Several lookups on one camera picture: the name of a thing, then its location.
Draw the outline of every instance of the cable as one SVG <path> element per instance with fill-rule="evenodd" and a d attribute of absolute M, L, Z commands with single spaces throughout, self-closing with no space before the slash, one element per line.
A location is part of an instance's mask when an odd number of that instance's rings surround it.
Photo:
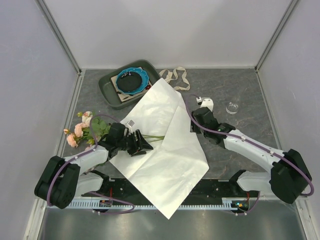
<path fill-rule="evenodd" d="M 131 203 L 131 202 L 122 201 L 122 200 L 119 200 L 119 199 L 115 199 L 115 198 L 113 198 L 113 197 L 105 196 L 105 195 L 102 195 L 102 194 L 97 193 L 97 192 L 94 192 L 94 191 L 90 191 L 90 192 L 88 192 L 88 193 L 89 193 L 89 194 L 97 195 L 97 196 L 102 197 L 102 198 L 106 198 L 106 199 L 112 200 L 112 201 L 114 201 L 114 202 L 118 202 L 118 203 L 130 205 L 130 206 L 132 207 L 132 208 L 130 208 L 130 209 L 128 209 L 128 210 L 125 210 L 125 211 L 116 211 L 116 212 L 99 212 L 99 211 L 93 210 L 95 213 L 99 213 L 100 215 L 127 214 L 127 213 L 132 212 L 132 211 L 135 209 L 135 205 L 134 205 L 133 203 Z"/>
<path fill-rule="evenodd" d="M 233 138 L 237 138 L 237 139 L 242 140 L 241 136 L 238 136 L 238 135 L 235 135 L 235 134 L 232 134 L 232 133 L 227 133 L 227 132 L 220 132 L 220 131 L 211 130 L 211 129 L 208 129 L 208 128 L 204 127 L 204 126 L 201 126 L 199 123 L 197 123 L 197 121 L 192 117 L 191 112 L 190 112 L 190 110 L 189 110 L 189 103 L 188 103 L 188 102 L 189 102 L 189 99 L 190 99 L 191 96 L 194 96 L 194 97 L 198 98 L 197 95 L 195 95 L 195 94 L 190 94 L 190 95 L 188 96 L 188 98 L 186 99 L 186 101 L 185 101 L 185 108 L 186 108 L 186 112 L 188 113 L 191 121 L 192 121 L 196 126 L 198 126 L 198 127 L 201 128 L 202 130 L 205 130 L 205 131 L 207 131 L 207 132 L 209 132 L 209 133 L 225 135 L 225 136 L 229 136 L 229 137 L 233 137 Z M 257 147 L 257 148 L 259 148 L 259 149 L 261 149 L 261 150 L 263 150 L 264 152 L 266 152 L 266 153 L 268 153 L 268 154 L 271 154 L 271 151 L 270 151 L 269 149 L 265 148 L 264 146 L 259 145 L 258 143 L 255 143 L 255 142 L 253 142 L 253 141 L 251 141 L 251 140 L 249 140 L 249 139 L 245 139 L 244 141 L 247 142 L 247 143 L 249 143 L 249 144 L 251 144 L 251 145 L 253 145 L 253 146 L 255 146 L 255 147 Z M 277 154 L 277 153 L 275 153 L 275 152 L 272 153 L 272 155 L 275 156 L 275 157 L 277 157 L 277 158 L 279 158 L 279 159 L 281 159 L 281 160 L 283 160 L 285 163 L 287 163 L 288 165 L 290 165 L 290 167 L 292 167 L 294 170 L 296 170 L 296 171 L 306 180 L 306 182 L 309 184 L 309 186 L 310 186 L 310 192 L 309 192 L 309 193 L 302 193 L 301 196 L 311 196 L 311 195 L 314 194 L 314 192 L 315 192 L 315 187 L 314 187 L 314 185 L 312 184 L 312 182 L 310 181 L 310 179 L 307 177 L 307 175 L 305 175 L 305 173 L 304 173 L 303 171 L 301 171 L 296 165 L 294 165 L 292 162 L 290 162 L 288 159 L 284 158 L 283 156 L 280 156 L 279 154 Z"/>
<path fill-rule="evenodd" d="M 50 196 L 51 196 L 52 188 L 54 187 L 54 184 L 55 184 L 56 180 L 58 179 L 60 173 L 63 171 L 63 169 L 64 169 L 69 163 L 71 163 L 72 161 L 76 160 L 77 158 L 83 157 L 83 156 L 85 156 L 85 155 L 87 155 L 87 154 L 89 154 L 89 153 L 94 152 L 94 151 L 96 150 L 96 148 L 98 147 L 98 140 L 97 140 L 97 138 L 96 138 L 96 136 L 95 136 L 95 132 L 94 132 L 94 130 L 93 130 L 93 128 L 92 128 L 92 121 L 93 121 L 93 119 L 95 119 L 95 118 L 97 118 L 97 117 L 108 117 L 108 118 L 111 118 L 112 120 L 114 120 L 114 121 L 117 122 L 117 123 L 119 122 L 119 121 L 118 121 L 117 119 L 115 119 L 114 117 L 112 117 L 112 116 L 110 116 L 110 115 L 106 115 L 106 114 L 98 114 L 98 115 L 95 115 L 95 116 L 93 116 L 93 117 L 91 118 L 90 123 L 89 123 L 89 127 L 90 127 L 90 130 L 91 130 L 91 132 L 92 132 L 92 137 L 93 137 L 93 139 L 94 139 L 94 147 L 93 147 L 92 149 L 88 150 L 88 151 L 82 152 L 82 153 L 80 153 L 80 154 L 72 157 L 70 160 L 66 161 L 66 162 L 60 167 L 60 169 L 56 172 L 56 174 L 54 175 L 54 177 L 53 177 L 53 179 L 52 179 L 52 182 L 51 182 L 51 184 L 50 184 L 50 186 L 49 186 L 48 193 L 47 193 L 47 195 L 46 195 L 46 203 L 48 204 L 48 206 L 50 206 L 50 207 L 53 206 L 53 205 L 51 204 L 51 202 L 50 202 Z M 103 197 L 103 198 L 107 198 L 107 199 L 110 199 L 110 200 L 119 202 L 119 203 L 123 203 L 123 204 L 127 204 L 127 205 L 132 206 L 132 208 L 129 209 L 129 210 L 119 211 L 119 212 L 111 212 L 111 213 L 109 213 L 109 214 L 113 214 L 113 215 L 115 215 L 115 214 L 125 214 L 125 213 L 129 213 L 129 212 L 133 211 L 134 208 L 135 208 L 135 206 L 134 206 L 132 203 L 130 203 L 130 202 L 126 202 L 126 201 L 118 200 L 118 199 L 115 199 L 115 198 L 107 197 L 107 196 L 101 195 L 101 194 L 96 193 L 96 192 L 93 192 L 93 191 L 91 191 L 90 193 L 91 193 L 91 194 L 94 194 L 94 195 L 97 195 L 97 196 L 100 196 L 100 197 Z"/>

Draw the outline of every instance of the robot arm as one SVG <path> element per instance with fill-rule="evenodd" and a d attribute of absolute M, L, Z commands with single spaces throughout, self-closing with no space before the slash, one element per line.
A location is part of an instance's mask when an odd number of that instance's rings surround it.
<path fill-rule="evenodd" d="M 244 135 L 228 123 L 218 123 L 213 115 L 213 101 L 210 98 L 199 97 L 197 102 L 201 106 L 191 114 L 196 122 L 207 129 L 228 135 L 202 130 L 191 122 L 193 132 L 203 134 L 212 144 L 239 153 L 265 169 L 266 172 L 253 173 L 245 170 L 237 172 L 234 177 L 237 178 L 236 182 L 242 190 L 273 192 L 279 199 L 289 204 L 292 204 L 301 195 L 308 185 L 307 181 L 294 168 L 273 155 L 284 157 L 312 180 L 304 160 L 297 151 L 291 149 L 284 152 L 269 147 Z M 256 145 L 268 149 L 270 153 Z"/>
<path fill-rule="evenodd" d="M 101 138 L 98 146 L 93 148 L 92 152 L 78 154 L 81 157 L 77 155 L 66 158 L 53 156 L 46 165 L 34 189 L 34 194 L 46 200 L 49 187 L 58 170 L 66 162 L 75 158 L 60 173 L 50 195 L 51 204 L 64 209 L 74 197 L 98 191 L 101 188 L 104 179 L 96 172 L 86 174 L 88 170 L 109 161 L 118 154 L 118 151 L 127 151 L 133 157 L 146 154 L 146 151 L 149 150 L 153 150 L 153 147 L 147 143 L 139 130 L 130 132 L 125 125 L 113 123 L 109 133 Z"/>

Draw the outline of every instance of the dark green tray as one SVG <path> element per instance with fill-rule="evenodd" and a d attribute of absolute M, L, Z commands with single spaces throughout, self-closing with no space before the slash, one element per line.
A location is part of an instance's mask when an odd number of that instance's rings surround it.
<path fill-rule="evenodd" d="M 137 97 L 131 98 L 128 101 L 125 101 L 125 102 L 120 101 L 117 91 L 111 82 L 111 78 L 118 75 L 122 70 L 125 70 L 128 68 L 142 68 L 143 70 L 145 70 L 149 76 L 149 81 L 151 82 L 152 85 L 155 84 L 161 78 L 160 75 L 157 73 L 156 69 L 154 68 L 154 66 L 152 66 L 150 62 L 146 60 L 138 60 L 138 61 L 132 62 L 100 78 L 98 84 L 99 84 L 100 91 L 104 96 L 104 99 L 106 100 L 106 104 L 108 104 L 109 106 L 117 110 L 123 109 L 131 104 L 137 103 L 144 96 L 144 94 L 141 94 Z"/>

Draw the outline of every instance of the wall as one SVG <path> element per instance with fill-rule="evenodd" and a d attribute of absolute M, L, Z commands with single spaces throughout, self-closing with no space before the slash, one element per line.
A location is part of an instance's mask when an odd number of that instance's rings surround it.
<path fill-rule="evenodd" d="M 34 0 L 0 3 L 0 238 L 22 239 L 77 74 Z"/>
<path fill-rule="evenodd" d="M 290 0 L 45 0 L 82 68 L 253 67 Z"/>
<path fill-rule="evenodd" d="M 285 150 L 299 151 L 313 177 L 320 223 L 320 2 L 302 0 L 266 59 L 260 77 Z"/>

